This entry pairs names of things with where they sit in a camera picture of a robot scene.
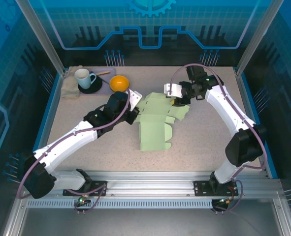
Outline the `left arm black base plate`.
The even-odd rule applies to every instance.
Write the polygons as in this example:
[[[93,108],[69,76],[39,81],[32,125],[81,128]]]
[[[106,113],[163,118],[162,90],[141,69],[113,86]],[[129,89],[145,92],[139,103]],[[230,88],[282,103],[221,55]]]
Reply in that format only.
[[[101,196],[106,195],[107,190],[107,181],[103,180],[93,180],[86,181],[82,187],[78,190],[68,191],[67,189],[63,190],[63,196],[81,196],[88,195],[90,197],[97,197],[99,194]]]

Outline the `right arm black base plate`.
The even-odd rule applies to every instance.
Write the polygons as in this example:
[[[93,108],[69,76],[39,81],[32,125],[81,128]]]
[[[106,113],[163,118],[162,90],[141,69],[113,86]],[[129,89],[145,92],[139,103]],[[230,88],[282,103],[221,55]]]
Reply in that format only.
[[[230,181],[225,184],[220,184],[214,191],[208,180],[194,181],[194,195],[196,197],[221,197],[221,196],[238,196],[237,184]]]

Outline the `orange bowl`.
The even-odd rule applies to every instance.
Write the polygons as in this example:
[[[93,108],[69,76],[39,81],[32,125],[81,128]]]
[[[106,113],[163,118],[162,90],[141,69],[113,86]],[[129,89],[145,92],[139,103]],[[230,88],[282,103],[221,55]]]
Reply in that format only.
[[[115,75],[110,79],[109,86],[113,92],[124,92],[129,88],[129,80],[123,75]]]

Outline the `left aluminium side rail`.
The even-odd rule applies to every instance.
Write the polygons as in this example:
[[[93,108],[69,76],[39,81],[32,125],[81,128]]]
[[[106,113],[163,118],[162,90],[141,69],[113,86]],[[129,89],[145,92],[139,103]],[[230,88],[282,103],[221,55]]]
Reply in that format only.
[[[57,73],[32,151],[36,151],[47,145],[61,96],[62,84],[63,76]]]

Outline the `light green paper box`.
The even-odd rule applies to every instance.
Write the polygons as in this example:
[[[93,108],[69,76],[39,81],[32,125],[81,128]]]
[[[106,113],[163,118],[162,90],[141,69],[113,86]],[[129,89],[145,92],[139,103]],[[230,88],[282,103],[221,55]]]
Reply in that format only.
[[[190,107],[172,106],[173,97],[163,93],[151,93],[138,104],[139,114],[135,122],[139,123],[141,151],[167,150],[171,148],[172,124],[176,119],[183,120]]]

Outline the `left aluminium frame post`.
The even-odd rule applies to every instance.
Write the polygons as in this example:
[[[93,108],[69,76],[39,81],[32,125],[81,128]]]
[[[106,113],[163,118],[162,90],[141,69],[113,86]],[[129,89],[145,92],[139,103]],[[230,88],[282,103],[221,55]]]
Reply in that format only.
[[[63,66],[53,44],[51,43],[44,27],[42,26],[39,18],[37,17],[33,7],[28,0],[15,0],[18,4],[20,10],[28,21],[30,27],[35,33],[37,39],[39,40],[42,48],[53,64],[54,68],[60,75],[64,75],[65,67]]]

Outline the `lavender plastic tray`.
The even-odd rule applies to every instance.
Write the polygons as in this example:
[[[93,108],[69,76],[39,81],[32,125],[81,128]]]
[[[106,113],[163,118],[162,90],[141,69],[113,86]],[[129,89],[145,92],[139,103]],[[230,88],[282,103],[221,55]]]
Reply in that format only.
[[[105,75],[100,75],[99,77],[102,77],[103,79],[110,81],[112,77],[116,75],[116,69],[114,67],[83,67],[87,70],[89,70],[90,73],[97,73],[97,72],[102,72],[102,71],[110,71],[110,74],[105,74]],[[113,91],[111,90],[110,86],[108,86],[106,83],[102,83],[101,89],[96,92],[92,93],[93,94],[111,94]]]

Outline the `aluminium frame post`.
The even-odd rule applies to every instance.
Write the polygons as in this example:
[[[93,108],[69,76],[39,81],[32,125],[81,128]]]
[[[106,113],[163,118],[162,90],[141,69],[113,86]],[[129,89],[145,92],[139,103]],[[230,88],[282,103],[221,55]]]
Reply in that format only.
[[[42,48],[53,64],[54,68],[60,75],[64,75],[65,67],[63,66],[53,44],[51,43],[44,27],[42,26],[39,18],[37,17],[33,7],[28,0],[15,0],[18,4],[20,10],[28,21],[30,27],[35,33],[37,39],[39,40]]]
[[[271,0],[270,5],[268,6],[265,14],[263,15],[261,22],[259,23],[254,35],[252,36],[245,52],[243,53],[236,67],[235,72],[237,76],[241,76],[241,74],[245,70],[247,64],[251,60],[261,40],[268,31],[272,21],[274,20],[283,2],[284,0]]]

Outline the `white mug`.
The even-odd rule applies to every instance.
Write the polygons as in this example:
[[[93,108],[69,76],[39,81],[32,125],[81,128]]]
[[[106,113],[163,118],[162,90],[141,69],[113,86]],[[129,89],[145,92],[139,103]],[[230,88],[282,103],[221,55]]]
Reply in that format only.
[[[74,76],[83,89],[88,89],[95,82],[97,75],[95,73],[90,73],[89,70],[85,68],[78,69]]]

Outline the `right aluminium side rail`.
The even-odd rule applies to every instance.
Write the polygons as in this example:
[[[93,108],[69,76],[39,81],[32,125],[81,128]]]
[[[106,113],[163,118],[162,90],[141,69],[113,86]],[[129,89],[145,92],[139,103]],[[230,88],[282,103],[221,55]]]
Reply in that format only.
[[[250,89],[248,87],[247,81],[244,76],[235,72],[235,77],[237,81],[237,85],[240,91],[240,95],[243,101],[243,105],[245,108],[245,115],[251,119],[253,122],[257,122],[259,120],[255,104],[253,102]],[[251,163],[253,160],[243,163],[239,166],[238,173],[243,169],[253,169],[258,171],[266,171],[268,165],[268,156],[265,149],[265,140],[260,137],[260,130],[264,130],[260,124],[255,123],[251,125],[249,121],[245,118],[242,118],[242,123],[246,125],[246,130],[242,132],[239,136],[241,138],[241,148],[238,150],[242,151],[242,157],[240,160],[246,160],[246,157],[252,158],[254,154],[259,154],[256,159],[259,161],[259,166],[253,166]]]

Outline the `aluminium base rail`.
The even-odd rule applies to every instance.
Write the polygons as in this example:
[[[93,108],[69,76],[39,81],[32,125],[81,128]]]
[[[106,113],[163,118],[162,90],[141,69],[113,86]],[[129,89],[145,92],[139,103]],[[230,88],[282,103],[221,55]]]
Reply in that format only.
[[[88,171],[92,180],[107,182],[109,199],[184,199],[194,198],[193,182],[209,180],[210,172],[123,172]],[[268,178],[266,171],[243,170],[237,179],[242,183],[238,192],[243,199],[284,198],[279,179]]]

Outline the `right aluminium frame post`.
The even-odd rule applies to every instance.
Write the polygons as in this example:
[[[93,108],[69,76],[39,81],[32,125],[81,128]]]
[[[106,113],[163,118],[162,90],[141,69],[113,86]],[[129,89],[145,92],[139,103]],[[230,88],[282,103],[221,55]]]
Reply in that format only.
[[[274,20],[283,2],[284,0],[271,0],[270,5],[268,6],[265,14],[263,15],[261,22],[259,23],[254,35],[252,36],[245,52],[243,53],[236,67],[235,72],[237,76],[241,76],[241,74],[245,70],[247,64],[251,60],[261,40],[268,31],[272,21]]]

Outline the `black round saucer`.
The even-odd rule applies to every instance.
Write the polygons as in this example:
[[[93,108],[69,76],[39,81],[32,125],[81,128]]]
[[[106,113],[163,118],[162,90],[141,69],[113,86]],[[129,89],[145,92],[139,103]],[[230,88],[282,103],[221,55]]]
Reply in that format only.
[[[92,75],[90,76],[90,78],[93,83],[88,89],[84,89],[80,85],[78,85],[79,91],[81,93],[92,94],[98,92],[101,89],[103,83],[101,77]]]

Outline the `aluminium side rail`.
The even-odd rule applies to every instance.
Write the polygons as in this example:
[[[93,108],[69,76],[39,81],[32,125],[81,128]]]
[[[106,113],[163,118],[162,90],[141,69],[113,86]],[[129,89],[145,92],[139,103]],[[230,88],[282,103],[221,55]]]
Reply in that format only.
[[[61,96],[62,84],[63,76],[57,73],[32,151],[36,151],[47,145]]]
[[[243,101],[243,105],[245,108],[245,115],[251,119],[253,122],[257,122],[259,120],[255,104],[253,102],[250,89],[248,87],[247,81],[244,76],[235,72],[235,77],[237,81],[237,85],[240,91],[240,95]],[[246,157],[252,158],[254,154],[259,154],[256,159],[259,161],[259,166],[253,166],[251,163],[253,160],[243,163],[239,166],[238,173],[243,169],[253,169],[258,171],[266,171],[268,165],[268,156],[265,149],[265,140],[260,137],[260,130],[264,130],[260,124],[255,123],[251,125],[249,121],[245,118],[242,118],[242,123],[246,125],[246,130],[242,132],[239,136],[241,138],[241,148],[238,150],[242,151],[242,157],[240,160],[246,160]]]

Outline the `beige folded cloth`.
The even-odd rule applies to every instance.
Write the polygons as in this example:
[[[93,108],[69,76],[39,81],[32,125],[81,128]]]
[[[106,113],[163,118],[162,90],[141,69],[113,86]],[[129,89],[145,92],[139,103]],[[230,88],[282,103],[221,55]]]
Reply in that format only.
[[[70,66],[66,76],[63,79],[63,84],[61,87],[61,98],[64,99],[76,99],[80,95],[78,88],[78,82],[75,77],[75,72],[79,69],[82,69],[83,66]]]

